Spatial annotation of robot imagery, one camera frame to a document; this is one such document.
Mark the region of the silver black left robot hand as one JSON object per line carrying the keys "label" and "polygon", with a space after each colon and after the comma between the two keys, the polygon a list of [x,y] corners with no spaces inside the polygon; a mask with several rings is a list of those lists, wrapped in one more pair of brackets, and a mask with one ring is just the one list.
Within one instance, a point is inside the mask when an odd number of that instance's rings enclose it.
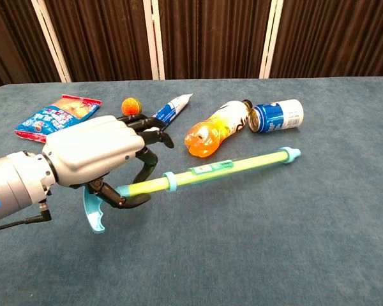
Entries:
{"label": "silver black left robot hand", "polygon": [[46,137],[42,154],[51,165],[60,186],[85,186],[114,208],[131,209],[150,200],[148,193],[121,196],[104,182],[105,175],[133,158],[144,165],[135,183],[145,181],[158,157],[147,146],[161,142],[173,148],[165,123],[143,114],[115,117],[104,115],[52,133]]}

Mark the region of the yellow and teal water pump toy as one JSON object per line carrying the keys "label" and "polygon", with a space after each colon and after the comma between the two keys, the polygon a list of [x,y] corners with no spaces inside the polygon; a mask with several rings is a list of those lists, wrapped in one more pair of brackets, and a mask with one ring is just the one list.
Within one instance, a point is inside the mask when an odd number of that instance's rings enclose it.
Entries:
{"label": "yellow and teal water pump toy", "polygon": [[[280,149],[266,155],[255,156],[238,161],[225,160],[216,163],[206,164],[189,168],[186,172],[172,173],[171,171],[163,174],[163,177],[136,184],[119,186],[115,191],[120,196],[135,196],[144,193],[167,190],[174,192],[180,186],[196,184],[209,179],[216,179],[233,173],[246,171],[275,163],[287,163],[290,161],[288,150]],[[89,189],[84,189],[84,210],[89,221],[90,227],[95,233],[103,233],[105,227],[101,223],[103,212],[101,204],[103,200],[95,194],[91,194]]]}

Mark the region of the blue white toothpaste tube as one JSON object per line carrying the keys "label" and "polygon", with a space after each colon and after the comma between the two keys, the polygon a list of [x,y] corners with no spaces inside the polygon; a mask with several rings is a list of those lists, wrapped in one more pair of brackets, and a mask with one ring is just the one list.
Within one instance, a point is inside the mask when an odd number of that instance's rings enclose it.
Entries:
{"label": "blue white toothpaste tube", "polygon": [[166,126],[168,126],[188,105],[188,102],[192,96],[193,94],[182,94],[172,99],[164,107],[159,109],[153,117],[161,120]]}

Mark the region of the blue red snack bag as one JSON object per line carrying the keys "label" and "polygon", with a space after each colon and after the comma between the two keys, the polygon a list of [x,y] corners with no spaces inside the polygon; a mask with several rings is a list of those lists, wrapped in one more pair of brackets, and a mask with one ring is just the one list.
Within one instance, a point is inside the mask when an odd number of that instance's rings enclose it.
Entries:
{"label": "blue red snack bag", "polygon": [[101,105],[98,99],[63,94],[20,123],[14,132],[20,138],[45,143],[47,135],[88,120]]}

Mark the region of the small orange ball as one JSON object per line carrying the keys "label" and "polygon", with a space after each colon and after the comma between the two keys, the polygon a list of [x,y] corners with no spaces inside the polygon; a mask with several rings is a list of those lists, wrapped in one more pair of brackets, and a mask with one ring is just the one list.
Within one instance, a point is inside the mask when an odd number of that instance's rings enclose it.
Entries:
{"label": "small orange ball", "polygon": [[142,113],[142,103],[134,97],[129,97],[121,103],[121,111],[123,115],[138,115]]}

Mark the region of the dark brown screen panel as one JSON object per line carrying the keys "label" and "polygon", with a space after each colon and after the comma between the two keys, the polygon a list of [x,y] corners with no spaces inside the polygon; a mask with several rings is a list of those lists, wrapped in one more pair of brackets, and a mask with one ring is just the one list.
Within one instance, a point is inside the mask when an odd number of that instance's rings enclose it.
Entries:
{"label": "dark brown screen panel", "polygon": [[60,80],[31,0],[0,0],[0,86]]}
{"label": "dark brown screen panel", "polygon": [[71,80],[152,79],[143,0],[45,0]]}
{"label": "dark brown screen panel", "polygon": [[167,79],[258,78],[271,0],[158,0]]}
{"label": "dark brown screen panel", "polygon": [[383,0],[284,0],[269,76],[383,76]]}

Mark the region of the orange drink plastic bottle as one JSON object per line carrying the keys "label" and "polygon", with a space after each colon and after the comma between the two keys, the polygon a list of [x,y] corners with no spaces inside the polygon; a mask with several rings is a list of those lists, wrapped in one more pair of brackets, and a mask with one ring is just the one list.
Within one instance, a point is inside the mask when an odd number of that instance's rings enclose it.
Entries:
{"label": "orange drink plastic bottle", "polygon": [[184,138],[188,152],[201,158],[213,154],[225,139],[245,127],[251,109],[248,99],[226,102],[208,119],[190,128]]}

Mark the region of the blue grey tablecloth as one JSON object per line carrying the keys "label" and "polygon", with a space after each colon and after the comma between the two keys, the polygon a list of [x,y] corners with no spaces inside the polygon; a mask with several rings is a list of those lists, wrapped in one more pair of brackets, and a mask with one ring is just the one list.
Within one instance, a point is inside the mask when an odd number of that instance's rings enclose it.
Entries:
{"label": "blue grey tablecloth", "polygon": [[297,147],[293,163],[103,206],[93,233],[82,191],[54,186],[52,220],[0,231],[0,306],[383,306],[383,77],[45,83],[0,87],[0,157],[41,145],[14,127],[62,94],[128,96],[155,113],[181,94],[188,107],[153,145],[153,177],[202,164],[189,128],[222,104],[297,99],[300,128],[227,139],[210,162]]}

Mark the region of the blue white drink can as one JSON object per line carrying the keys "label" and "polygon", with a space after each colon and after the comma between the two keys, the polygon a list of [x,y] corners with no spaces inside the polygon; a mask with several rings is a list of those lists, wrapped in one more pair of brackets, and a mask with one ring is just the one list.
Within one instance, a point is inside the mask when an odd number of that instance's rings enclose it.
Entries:
{"label": "blue white drink can", "polygon": [[304,119],[300,101],[289,99],[253,107],[248,117],[248,125],[254,133],[298,128]]}

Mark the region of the white screen frame post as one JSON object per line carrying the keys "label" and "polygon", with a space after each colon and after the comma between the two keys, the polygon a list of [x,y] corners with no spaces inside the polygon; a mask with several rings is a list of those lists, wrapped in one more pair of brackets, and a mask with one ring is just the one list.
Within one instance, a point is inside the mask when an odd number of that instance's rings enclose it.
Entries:
{"label": "white screen frame post", "polygon": [[54,26],[52,24],[49,11],[44,0],[30,0],[33,6],[34,12],[37,16],[45,41],[49,48],[52,60],[58,72],[61,82],[70,83],[71,76],[64,59],[63,51]]}
{"label": "white screen frame post", "polygon": [[165,80],[163,45],[158,0],[143,0],[147,43],[153,80]]}
{"label": "white screen frame post", "polygon": [[282,17],[283,4],[284,0],[271,0],[264,48],[260,63],[259,79],[269,78],[270,76],[280,20]]}

